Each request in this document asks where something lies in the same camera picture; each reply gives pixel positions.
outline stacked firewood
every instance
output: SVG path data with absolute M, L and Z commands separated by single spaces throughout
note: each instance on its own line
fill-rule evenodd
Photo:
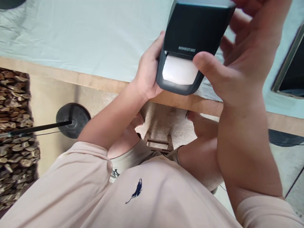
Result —
M 0 68 L 0 134 L 32 127 L 28 74 Z M 31 136 L 0 138 L 0 211 L 37 179 L 40 151 Z

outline stool leg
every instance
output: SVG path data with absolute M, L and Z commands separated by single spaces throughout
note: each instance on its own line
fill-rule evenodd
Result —
M 150 132 L 147 131 L 145 137 L 143 138 L 143 141 L 144 141 L 145 144 L 147 144 L 149 136 L 150 136 Z
M 168 142 L 169 142 L 169 144 L 168 144 L 167 150 L 170 150 L 170 151 L 174 150 L 171 135 L 168 135 Z

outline forearm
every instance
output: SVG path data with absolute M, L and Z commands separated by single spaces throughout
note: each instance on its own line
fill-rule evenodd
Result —
M 147 99 L 138 93 L 138 89 L 131 82 L 88 122 L 77 140 L 109 150 L 146 102 Z
M 224 105 L 218 130 L 218 162 L 228 185 L 282 196 L 279 172 L 269 147 L 262 94 L 243 107 Z

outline hand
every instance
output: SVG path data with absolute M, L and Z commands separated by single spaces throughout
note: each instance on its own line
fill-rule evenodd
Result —
M 148 99 L 156 97 L 162 89 L 156 83 L 157 58 L 161 52 L 165 32 L 161 31 L 159 37 L 151 44 L 139 60 L 138 70 L 133 83 L 136 84 L 140 94 Z
M 262 94 L 281 41 L 282 28 L 292 0 L 233 0 L 237 8 L 230 27 L 235 43 L 223 37 L 224 65 L 212 54 L 197 53 L 197 68 L 209 79 L 225 105 L 242 106 Z

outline beige sweatshirt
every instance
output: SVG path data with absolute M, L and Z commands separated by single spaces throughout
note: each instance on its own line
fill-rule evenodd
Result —
M 164 156 L 111 184 L 104 148 L 77 142 L 0 220 L 9 227 L 303 227 L 277 198 L 244 200 L 236 218 L 191 174 Z

